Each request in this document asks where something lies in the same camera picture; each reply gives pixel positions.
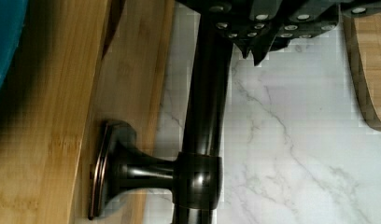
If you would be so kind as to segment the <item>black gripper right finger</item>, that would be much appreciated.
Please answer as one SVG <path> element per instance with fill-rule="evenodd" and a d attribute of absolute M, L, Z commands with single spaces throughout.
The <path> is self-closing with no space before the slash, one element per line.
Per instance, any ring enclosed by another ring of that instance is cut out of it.
<path fill-rule="evenodd" d="M 294 38 L 313 38 L 332 30 L 340 14 L 359 18 L 380 12 L 381 0 L 252 0 L 250 18 L 265 28 L 251 42 L 254 64 Z"/>

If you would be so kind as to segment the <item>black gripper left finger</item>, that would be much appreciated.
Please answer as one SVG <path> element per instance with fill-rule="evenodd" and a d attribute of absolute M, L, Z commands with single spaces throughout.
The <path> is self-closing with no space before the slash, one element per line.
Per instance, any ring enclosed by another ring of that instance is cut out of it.
<path fill-rule="evenodd" d="M 281 0 L 177 0 L 210 21 L 220 35 L 233 42 L 244 58 L 263 60 L 276 48 L 281 26 L 276 16 Z"/>

